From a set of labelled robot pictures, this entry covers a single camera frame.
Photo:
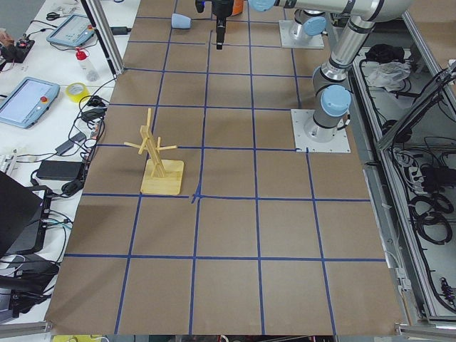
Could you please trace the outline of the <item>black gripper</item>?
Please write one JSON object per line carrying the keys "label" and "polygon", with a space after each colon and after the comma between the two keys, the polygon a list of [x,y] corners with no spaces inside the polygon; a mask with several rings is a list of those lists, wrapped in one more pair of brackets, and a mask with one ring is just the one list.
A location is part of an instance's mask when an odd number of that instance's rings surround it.
{"label": "black gripper", "polygon": [[217,17],[216,48],[222,50],[226,33],[226,18],[232,15],[232,0],[212,0],[212,13]]}

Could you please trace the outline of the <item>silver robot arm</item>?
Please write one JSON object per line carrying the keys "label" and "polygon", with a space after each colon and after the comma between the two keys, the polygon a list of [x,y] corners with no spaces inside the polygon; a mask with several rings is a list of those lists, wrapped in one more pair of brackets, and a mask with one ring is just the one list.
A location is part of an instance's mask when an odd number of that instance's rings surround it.
{"label": "silver robot arm", "polygon": [[363,43],[378,22],[401,16],[412,1],[250,1],[249,6],[265,12],[274,6],[286,9],[305,9],[350,16],[343,33],[327,62],[313,74],[316,109],[304,124],[304,132],[313,141],[332,141],[341,118],[351,105],[351,94],[342,86],[347,70]]}
{"label": "silver robot arm", "polygon": [[323,11],[297,9],[294,12],[294,24],[290,29],[291,37],[300,41],[321,34],[326,28]]}

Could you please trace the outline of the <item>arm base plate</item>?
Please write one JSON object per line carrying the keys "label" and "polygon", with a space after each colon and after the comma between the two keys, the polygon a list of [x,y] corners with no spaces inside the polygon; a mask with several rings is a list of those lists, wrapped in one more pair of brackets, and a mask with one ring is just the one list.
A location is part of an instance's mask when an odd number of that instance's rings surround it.
{"label": "arm base plate", "polygon": [[325,27],[326,20],[323,17],[311,18],[303,24],[280,20],[281,46],[283,48],[323,49],[322,32]]}
{"label": "arm base plate", "polygon": [[315,124],[314,110],[291,109],[291,123],[294,144],[297,152],[350,153],[346,129],[338,130],[343,121],[335,128],[321,128]]}

